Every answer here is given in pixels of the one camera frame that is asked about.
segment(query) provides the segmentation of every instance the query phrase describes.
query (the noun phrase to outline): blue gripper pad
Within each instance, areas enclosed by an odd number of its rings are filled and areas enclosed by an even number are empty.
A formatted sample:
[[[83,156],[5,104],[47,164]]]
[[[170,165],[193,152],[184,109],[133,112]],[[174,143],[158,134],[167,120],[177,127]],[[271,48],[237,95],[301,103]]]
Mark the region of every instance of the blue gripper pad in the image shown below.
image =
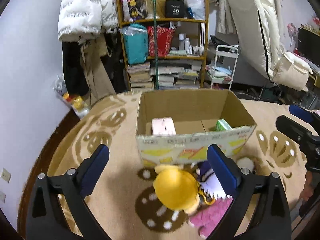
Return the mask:
[[[85,159],[81,163],[78,171],[82,168],[85,169],[85,172],[84,174],[82,174],[80,181],[80,195],[83,198],[91,195],[108,161],[109,148],[104,144],[100,144],[98,148],[93,152],[91,157],[89,159]]]
[[[237,175],[239,168],[236,163],[227,158],[216,144],[208,147],[207,159],[226,194],[235,198],[236,189],[241,180],[241,177]]]
[[[303,108],[300,108],[299,106],[291,105],[289,107],[289,112],[290,114],[298,117],[299,119],[305,121],[306,123],[311,123],[313,121],[312,114],[309,111]]]

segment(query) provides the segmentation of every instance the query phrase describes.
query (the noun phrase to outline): carpet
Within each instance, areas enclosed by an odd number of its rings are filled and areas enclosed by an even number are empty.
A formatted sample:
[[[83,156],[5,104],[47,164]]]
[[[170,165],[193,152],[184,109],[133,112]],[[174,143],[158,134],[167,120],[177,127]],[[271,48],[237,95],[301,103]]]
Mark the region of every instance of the carpet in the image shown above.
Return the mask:
[[[197,230],[186,223],[183,212],[162,207],[154,194],[155,174],[153,169],[143,167],[135,138],[140,95],[140,92],[128,92],[98,102],[59,144],[48,176],[77,168],[100,143],[106,144],[110,160],[85,201],[107,234],[116,240],[201,239]],[[288,106],[250,100],[242,103],[255,119],[257,128],[233,159],[251,158],[258,174],[278,172],[289,206],[293,207],[303,189],[306,158],[296,143],[276,131],[276,118],[285,114],[316,133],[310,125],[290,115]],[[248,226],[256,201],[257,197],[253,197],[238,234]],[[60,202],[71,230],[81,235],[63,196]]]

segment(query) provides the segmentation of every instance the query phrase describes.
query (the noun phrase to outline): cardboard box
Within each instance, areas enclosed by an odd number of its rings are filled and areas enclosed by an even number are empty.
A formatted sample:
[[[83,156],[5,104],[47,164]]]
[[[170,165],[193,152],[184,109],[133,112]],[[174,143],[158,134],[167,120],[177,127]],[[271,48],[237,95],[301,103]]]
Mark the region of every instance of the cardboard box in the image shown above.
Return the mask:
[[[152,119],[164,117],[172,118],[176,135],[153,136]],[[214,131],[222,118],[232,130]],[[255,127],[252,116],[229,90],[158,90],[141,94],[136,137],[145,165],[193,163],[206,160],[211,144],[226,156],[237,154]]]

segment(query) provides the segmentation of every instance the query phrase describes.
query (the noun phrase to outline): white coat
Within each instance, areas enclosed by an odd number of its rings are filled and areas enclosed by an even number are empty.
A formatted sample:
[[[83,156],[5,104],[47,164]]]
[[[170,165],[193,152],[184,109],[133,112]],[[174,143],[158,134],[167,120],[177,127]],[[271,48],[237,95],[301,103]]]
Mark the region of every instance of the white coat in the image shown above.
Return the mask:
[[[115,0],[62,0],[58,39],[83,43],[118,24]]]

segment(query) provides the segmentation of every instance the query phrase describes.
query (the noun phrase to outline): yellow plush keychain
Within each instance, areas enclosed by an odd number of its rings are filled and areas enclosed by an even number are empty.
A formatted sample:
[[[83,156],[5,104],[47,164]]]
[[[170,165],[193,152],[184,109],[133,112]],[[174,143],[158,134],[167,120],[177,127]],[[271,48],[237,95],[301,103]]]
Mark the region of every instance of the yellow plush keychain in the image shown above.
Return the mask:
[[[156,195],[160,202],[171,210],[183,210],[186,214],[192,214],[200,204],[199,194],[203,196],[207,205],[215,202],[207,202],[206,196],[199,188],[199,183],[189,172],[179,165],[161,164],[155,167],[158,174],[153,182]]]

